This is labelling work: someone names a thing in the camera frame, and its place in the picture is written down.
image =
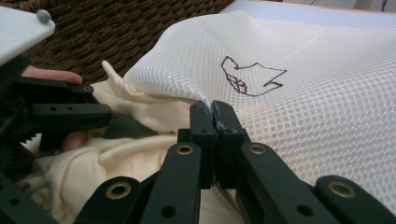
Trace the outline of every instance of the bolt hole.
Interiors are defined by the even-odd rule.
[[[161,210],[161,216],[165,218],[174,217],[176,214],[176,208],[174,206],[166,206]]]
[[[128,182],[117,182],[111,185],[107,191],[106,196],[108,199],[117,200],[127,196],[131,192],[131,185]]]
[[[20,200],[18,200],[18,199],[12,199],[11,201],[9,201],[9,203],[10,203],[11,205],[18,205],[18,204],[20,204]]]
[[[333,181],[329,184],[329,188],[334,194],[337,194],[340,197],[348,199],[356,197],[355,190],[343,182]]]
[[[312,211],[312,208],[302,204],[297,206],[297,211],[305,217],[312,217],[314,215],[314,211]]]
[[[180,155],[189,155],[194,151],[192,147],[183,146],[177,149],[177,153]]]
[[[254,154],[264,154],[267,152],[267,149],[262,146],[251,146],[250,151],[253,152]]]
[[[124,193],[126,188],[124,186],[116,186],[113,190],[111,190],[111,193],[113,194],[122,194]]]
[[[108,110],[108,106],[107,105],[102,105],[100,108],[101,108],[102,111],[107,111]]]

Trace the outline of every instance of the crumpled cloth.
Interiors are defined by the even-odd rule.
[[[103,62],[108,80],[92,85],[94,96],[112,110],[132,116],[160,135],[107,140],[92,137],[85,147],[35,161],[18,185],[60,223],[73,223],[96,188],[116,176],[143,181],[159,171],[178,129],[189,128],[190,104],[150,97]],[[94,131],[91,135],[100,135]],[[202,223],[237,223],[210,190],[202,191]]]

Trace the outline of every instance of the white plastic part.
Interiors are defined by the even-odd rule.
[[[54,33],[48,15],[40,22],[34,13],[0,7],[0,66]]]

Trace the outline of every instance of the brass grommet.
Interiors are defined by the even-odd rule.
[[[180,155],[190,155],[193,151],[194,149],[190,146],[178,147],[176,150],[176,152]]]
[[[253,152],[254,154],[264,154],[267,152],[267,149],[265,149],[265,147],[259,146],[259,145],[252,145],[250,146],[250,151]]]
[[[108,105],[102,105],[100,109],[105,112],[109,110]]]
[[[340,182],[340,181],[332,181],[329,184],[329,189],[336,195],[343,197],[343,198],[348,198],[352,199],[356,197],[356,192],[355,190],[350,187],[349,185]]]
[[[112,184],[106,191],[108,199],[117,200],[127,196],[132,188],[128,182],[120,181]]]
[[[84,87],[84,91],[91,91],[92,88],[91,87]]]

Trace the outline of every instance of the black cable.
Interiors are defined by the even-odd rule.
[[[385,5],[387,4],[388,0],[382,0],[381,11],[385,10]]]

